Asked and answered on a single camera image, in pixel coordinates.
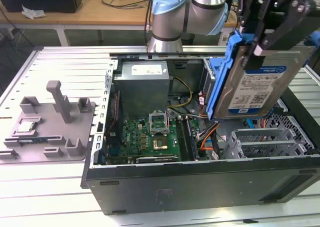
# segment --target motherboard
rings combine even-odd
[[[124,119],[122,142],[108,147],[106,162],[123,165],[195,160],[199,132],[199,123],[192,117]]]

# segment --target white paper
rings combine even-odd
[[[40,17],[45,17],[46,14],[43,10],[33,10],[33,9],[28,9],[22,5],[23,11],[21,12],[24,16],[28,17],[29,19],[34,19],[34,18],[40,18]]]

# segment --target robotic arm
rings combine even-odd
[[[148,52],[182,52],[181,34],[216,35],[228,17],[225,0],[154,0]]]

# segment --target blue joint cap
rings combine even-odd
[[[182,6],[186,0],[153,0],[152,12],[154,15],[162,15]]]
[[[215,27],[213,27],[213,29],[208,34],[206,34],[206,36],[215,36],[219,34],[222,28],[224,27],[227,18],[228,18],[228,4],[224,3],[224,10],[222,15],[220,16],[218,23],[216,23]]]

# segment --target label sticker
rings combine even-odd
[[[131,67],[131,74],[133,76],[162,75],[162,67],[161,64],[136,64]]]
[[[214,158],[214,160],[218,160],[219,159],[219,155],[217,155],[216,152],[212,151],[212,157]]]
[[[222,135],[222,136],[221,136],[221,140],[222,140],[223,142],[227,142],[227,137],[226,137],[225,135]]]
[[[273,83],[286,69],[285,66],[262,66],[257,70],[247,70],[233,95],[229,112],[254,113],[262,108],[274,90]]]
[[[31,139],[21,139],[21,140],[18,140],[19,143],[33,143],[34,141],[31,140]]]
[[[199,102],[200,102],[200,105],[204,106],[205,105],[205,98],[199,97]]]

